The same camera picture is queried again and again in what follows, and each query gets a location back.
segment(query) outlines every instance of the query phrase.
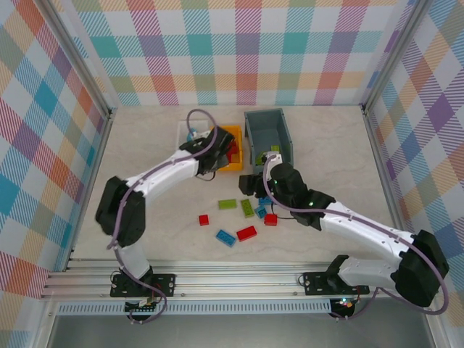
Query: green lego brick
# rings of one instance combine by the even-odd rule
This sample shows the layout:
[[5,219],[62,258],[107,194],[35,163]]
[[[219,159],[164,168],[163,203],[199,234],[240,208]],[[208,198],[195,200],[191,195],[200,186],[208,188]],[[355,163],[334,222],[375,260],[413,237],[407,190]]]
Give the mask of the green lego brick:
[[224,199],[218,202],[219,209],[235,209],[237,208],[237,200],[236,199]]
[[240,204],[246,218],[254,216],[254,210],[252,208],[252,204],[249,202],[249,199],[244,199],[243,201],[240,201]]
[[264,156],[264,154],[266,153],[266,151],[261,151],[260,154],[257,155],[256,157],[256,165],[264,165],[264,162],[262,161],[262,157]]

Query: purple cable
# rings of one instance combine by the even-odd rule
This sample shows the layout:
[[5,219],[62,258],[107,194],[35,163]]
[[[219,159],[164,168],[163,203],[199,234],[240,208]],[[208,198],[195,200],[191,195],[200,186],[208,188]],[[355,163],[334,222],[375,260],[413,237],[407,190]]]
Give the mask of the purple cable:
[[144,324],[144,323],[149,323],[155,319],[157,319],[167,308],[167,298],[166,298],[166,295],[160,291],[159,289],[156,289],[154,288],[153,286],[150,286],[149,284],[146,284],[144,283],[143,281],[140,281],[137,279],[137,277],[135,277],[132,273],[129,272],[129,270],[124,266],[124,262],[123,260],[121,259],[121,256],[119,254],[119,250],[118,248],[116,248],[117,246],[117,236],[119,235],[119,231],[120,231],[120,226],[121,226],[121,218],[123,216],[123,208],[125,206],[125,203],[127,202],[128,200],[128,197],[129,195],[132,193],[133,190],[136,189],[136,187],[141,183],[141,181],[143,180],[146,180],[150,175],[152,175],[153,173],[157,172],[158,170],[161,170],[162,168],[164,167],[167,167],[168,165],[174,165],[176,163],[179,163],[179,162],[182,162],[182,161],[186,161],[186,160],[190,160],[192,158],[195,158],[195,157],[198,157],[198,156],[201,156],[202,154],[204,154],[205,152],[209,151],[212,146],[214,145],[215,141],[216,141],[216,138],[218,137],[218,130],[216,128],[216,121],[215,119],[213,118],[213,116],[206,110],[203,110],[203,109],[193,109],[193,110],[190,110],[190,112],[187,114],[187,128],[188,128],[188,131],[189,133],[191,132],[190,131],[190,117],[191,115],[194,113],[194,112],[202,112],[204,113],[206,116],[208,116],[208,118],[211,120],[212,124],[214,125],[214,128],[213,128],[213,131],[212,131],[212,139],[210,141],[210,143],[201,151],[197,152],[196,154],[190,154],[189,156],[185,156],[185,157],[182,157],[182,158],[178,158],[178,159],[174,159],[174,161],[172,162],[164,162],[162,163],[161,165],[158,165],[157,167],[151,169],[149,172],[147,172],[145,175],[143,175],[140,179],[138,179],[124,194],[123,198],[121,199],[121,202],[119,203],[119,207],[117,208],[117,215],[116,215],[116,223],[115,223],[115,229],[113,231],[113,235],[112,235],[112,238],[111,238],[111,242],[108,244],[107,246],[107,249],[111,249],[112,247],[115,247],[115,255],[116,255],[116,260],[119,262],[121,268],[124,270],[124,273],[128,275],[128,277],[130,279],[132,279],[133,281],[135,281],[136,283],[142,285],[142,286],[145,286],[146,288],[156,292],[157,294],[159,294],[165,301],[165,303],[163,304],[162,306],[162,309],[160,310],[159,313],[155,314],[155,315],[152,315],[150,318],[144,320],[144,321],[137,321],[137,320],[134,320],[132,318],[132,312],[129,312],[129,318],[132,320],[132,323],[139,323],[139,324]]
[[394,296],[392,293],[390,293],[389,291],[386,291],[382,288],[377,288],[376,291],[378,291],[379,289],[382,290],[383,292],[385,292],[385,294],[391,296],[393,299],[398,299],[399,301],[401,302],[404,302],[404,303],[407,303],[409,304],[410,306],[413,306],[414,309],[418,310],[419,312],[421,313],[424,313],[424,314],[427,314],[427,315],[440,315],[440,314],[443,314],[447,308],[448,308],[448,304],[450,302],[450,299],[449,299],[449,296],[448,296],[448,289],[447,289],[447,286],[446,284],[444,283],[444,279],[442,278],[442,275],[440,274],[440,272],[436,269],[435,265],[432,263],[432,261],[430,261],[430,259],[425,256],[424,253],[422,253],[421,250],[419,250],[418,248],[416,248],[415,246],[413,246],[410,242],[408,241],[405,241],[403,238],[398,238],[398,236],[388,230],[386,230],[385,228],[382,228],[380,226],[377,226],[375,223],[372,223],[370,221],[367,221],[367,220],[364,220],[362,219],[361,217],[357,217],[357,216],[351,216],[350,214],[347,214],[345,212],[338,212],[336,210],[327,210],[327,209],[299,209],[299,208],[290,208],[290,207],[287,207],[286,205],[283,205],[281,204],[277,199],[274,198],[274,196],[272,195],[272,193],[270,192],[270,189],[269,189],[269,186],[268,186],[268,180],[266,178],[266,174],[268,172],[268,165],[269,165],[269,162],[273,159],[273,158],[276,158],[276,155],[272,155],[270,156],[267,160],[266,160],[266,163],[264,164],[264,169],[263,169],[263,172],[262,172],[262,181],[264,183],[264,188],[266,190],[266,193],[268,194],[269,198],[274,202],[274,204],[278,205],[279,207],[285,209],[285,210],[288,210],[290,212],[323,212],[325,214],[332,214],[332,215],[338,215],[338,216],[342,216],[343,218],[351,218],[352,220],[356,220],[360,223],[363,223],[364,225],[367,225],[371,228],[374,228],[375,230],[379,231],[379,232],[382,232],[383,234],[386,234],[388,237],[390,238],[393,238],[393,239],[397,239],[400,243],[404,244],[406,247],[410,248],[411,250],[413,250],[417,255],[420,256],[420,258],[422,260],[424,260],[424,262],[427,264],[427,266],[430,267],[430,269],[432,270],[432,272],[434,273],[434,275],[436,276],[436,278],[438,279],[438,282],[440,283],[440,286],[442,287],[442,290],[443,290],[443,305],[442,305],[442,308],[440,308],[439,310],[434,310],[434,311],[431,311],[431,310],[425,310],[421,307],[418,307],[418,306],[415,306],[411,303],[409,303],[407,300],[403,299],[403,298],[400,298],[400,297],[397,297],[397,296]]

